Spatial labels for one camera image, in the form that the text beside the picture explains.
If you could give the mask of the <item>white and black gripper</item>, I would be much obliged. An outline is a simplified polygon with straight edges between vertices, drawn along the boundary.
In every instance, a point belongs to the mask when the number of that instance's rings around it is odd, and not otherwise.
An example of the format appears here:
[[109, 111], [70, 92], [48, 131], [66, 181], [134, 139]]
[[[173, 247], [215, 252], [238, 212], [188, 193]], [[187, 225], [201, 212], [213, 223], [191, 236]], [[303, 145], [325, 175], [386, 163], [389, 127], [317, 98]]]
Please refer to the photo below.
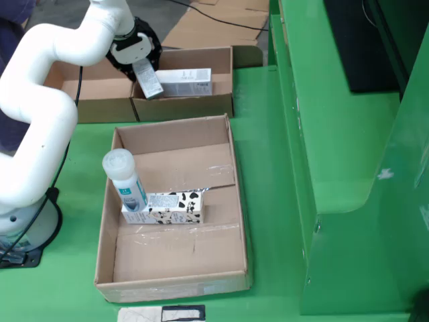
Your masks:
[[119, 49], [117, 44], [112, 44], [107, 60], [119, 72], [123, 73], [129, 80], [136, 81], [132, 64], [147, 57], [154, 70], [159, 69], [160, 57], [163, 48], [156, 34], [147, 37], [144, 33], [137, 33], [137, 41]]

